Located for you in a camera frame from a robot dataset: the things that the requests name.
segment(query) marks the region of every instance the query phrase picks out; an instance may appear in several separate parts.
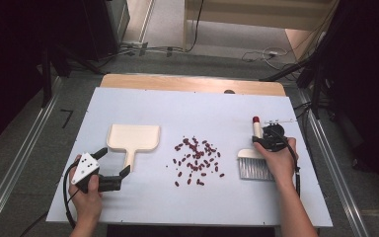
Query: table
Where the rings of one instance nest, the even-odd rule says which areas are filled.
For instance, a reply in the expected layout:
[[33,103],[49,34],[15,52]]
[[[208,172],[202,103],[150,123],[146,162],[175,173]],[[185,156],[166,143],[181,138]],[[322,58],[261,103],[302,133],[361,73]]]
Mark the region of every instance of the table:
[[[339,0],[204,0],[200,20],[286,29],[294,54],[302,59],[329,26],[338,3]],[[200,4],[201,0],[186,0],[183,48],[187,47],[187,20],[197,20]]]
[[[240,94],[223,95],[224,90],[234,90]],[[257,96],[260,93],[271,96]],[[153,152],[138,153],[135,170],[123,181],[120,192],[104,194],[102,222],[275,226],[279,224],[279,213],[274,183],[240,180],[235,156],[239,148],[252,146],[252,115],[260,113],[264,121],[285,120],[283,126],[286,134],[298,138],[297,150],[302,157],[299,161],[302,168],[302,200],[306,211],[316,227],[332,226],[298,124],[292,122],[295,114],[289,99],[283,95],[283,88],[278,83],[203,77],[107,75],[91,100],[67,164],[84,149],[97,150],[106,145],[107,129],[111,123],[160,124],[159,146]],[[220,178],[219,173],[212,170],[203,178],[205,187],[187,186],[186,182],[180,181],[182,184],[177,188],[174,185],[177,173],[183,171],[186,181],[189,172],[172,162],[172,157],[178,154],[171,145],[179,143],[183,135],[193,134],[199,139],[208,137],[208,140],[214,141],[214,146],[223,154],[222,158],[214,157],[220,162],[219,173],[223,172],[226,176]],[[123,156],[109,152],[99,161],[100,173],[115,175],[121,169]],[[47,221],[66,221],[61,189],[59,185]]]

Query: gray carpet floor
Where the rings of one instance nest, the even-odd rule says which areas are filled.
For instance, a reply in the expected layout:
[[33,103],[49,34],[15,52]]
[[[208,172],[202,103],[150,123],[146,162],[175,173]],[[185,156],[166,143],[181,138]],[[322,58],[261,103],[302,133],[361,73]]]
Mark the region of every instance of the gray carpet floor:
[[[235,58],[177,53],[166,57],[166,54],[156,52],[147,52],[144,56],[118,56],[105,65],[103,70],[111,73],[212,76],[238,80],[257,80],[276,72],[262,61],[247,63]],[[92,93],[101,80],[102,76],[86,70],[76,70],[69,78],[62,78],[62,87],[56,104],[0,214],[0,236],[20,236],[25,228],[49,209],[56,182],[66,164]],[[285,78],[281,83],[293,106],[300,105],[299,92],[295,84]],[[1,135],[0,181],[36,119],[40,103],[41,93],[32,98]],[[65,128],[62,127],[67,113],[61,110],[74,111]],[[353,156],[340,128],[329,120],[324,110],[321,110],[321,116],[325,132],[359,209],[379,210],[379,176],[351,168]],[[322,152],[310,127],[305,137],[309,139],[319,182],[334,223],[333,228],[321,229],[320,236],[353,236]],[[370,235],[379,236],[379,214],[366,214],[363,218]],[[106,227],[105,224],[100,224],[95,236],[105,236]],[[41,221],[28,236],[68,236],[70,231],[67,223],[54,224]]]

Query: floor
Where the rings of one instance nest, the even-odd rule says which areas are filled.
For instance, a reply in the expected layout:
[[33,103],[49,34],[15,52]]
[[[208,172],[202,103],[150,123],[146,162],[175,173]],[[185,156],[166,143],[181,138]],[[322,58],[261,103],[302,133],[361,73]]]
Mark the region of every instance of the floor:
[[[148,22],[148,29],[144,36],[144,41],[148,41],[149,45],[180,45],[182,34],[174,34],[178,30],[172,30],[179,27],[175,22],[166,21],[162,25],[163,31],[154,30],[156,26],[159,26],[159,23],[157,24],[155,21],[156,15],[165,11],[162,10],[162,6],[172,4],[171,2],[182,1],[155,1],[153,15]],[[255,46],[240,48],[232,44],[238,41],[232,37],[223,37],[223,41],[217,44],[220,46],[210,46],[214,44],[214,40],[209,37],[203,39],[205,36],[203,29],[208,28],[200,25],[198,29],[199,41],[197,43],[200,45],[197,44],[194,51],[189,54],[173,53],[167,57],[163,52],[148,51],[144,56],[119,55],[102,69],[111,73],[193,75],[257,80],[270,76],[277,70],[269,67],[264,61],[246,62],[241,60],[244,52],[254,49],[258,50],[259,56],[261,56],[261,50],[269,46],[289,49],[289,43],[281,30],[256,29],[263,37],[258,39],[252,36],[246,41],[253,42]],[[266,41],[270,38],[278,39],[280,42],[272,44],[273,40]],[[220,54],[227,47],[231,50],[224,53],[225,55]],[[283,60],[285,61],[273,61],[272,63],[282,67],[285,63],[293,62],[294,59],[291,57]],[[0,209],[0,236],[20,236],[24,229],[48,210],[56,183],[65,166],[66,158],[70,154],[92,93],[95,87],[99,86],[101,80],[102,76],[85,70],[76,70],[69,78],[60,78],[56,81],[57,83],[54,83],[58,87],[54,91],[55,100],[52,110],[48,112],[46,123],[42,125],[37,139],[32,143],[32,149],[27,152],[28,158],[22,173],[19,177],[13,177],[16,182],[10,195],[3,199],[5,205]],[[295,79],[290,76],[288,79],[283,78],[280,81],[293,106],[297,106],[302,104],[302,101],[299,90],[292,80]],[[40,103],[41,93],[38,93],[0,136],[0,185],[14,159],[18,157],[17,153],[29,135],[36,118],[40,113],[45,112],[40,109]],[[73,111],[73,114],[69,123],[62,128],[68,116],[66,110]],[[335,122],[330,121],[325,110],[321,110],[320,115],[326,136],[333,147],[342,173],[365,222],[367,236],[379,236],[379,176],[351,168],[351,161],[354,157],[343,138],[341,129]],[[307,126],[302,126],[301,120],[299,121],[300,127],[305,132],[304,137],[310,142],[311,152],[316,163],[316,173],[334,223],[333,228],[321,229],[320,236],[354,236],[310,122],[306,122],[306,124]],[[29,235],[67,236],[70,231],[70,226],[66,223],[55,224],[41,221]],[[106,232],[107,226],[100,224],[95,236],[106,236]]]

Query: pile of beans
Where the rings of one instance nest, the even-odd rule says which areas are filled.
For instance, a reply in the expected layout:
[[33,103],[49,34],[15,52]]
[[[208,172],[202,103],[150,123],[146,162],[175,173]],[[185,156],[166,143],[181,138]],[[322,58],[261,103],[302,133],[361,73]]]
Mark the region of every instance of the pile of beans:
[[[213,144],[210,144],[207,140],[198,142],[195,138],[183,138],[183,142],[176,145],[174,149],[177,152],[183,154],[182,158],[173,158],[172,162],[176,165],[176,170],[178,172],[177,177],[179,179],[183,177],[183,172],[188,172],[187,185],[195,184],[204,186],[205,183],[202,178],[207,176],[207,171],[210,171],[211,174],[218,174],[220,178],[224,177],[223,173],[219,173],[218,160],[221,157],[217,148],[213,147]],[[195,175],[199,176],[196,179],[196,182],[191,182],[191,179],[195,179]],[[180,183],[175,181],[175,186],[179,187]]]

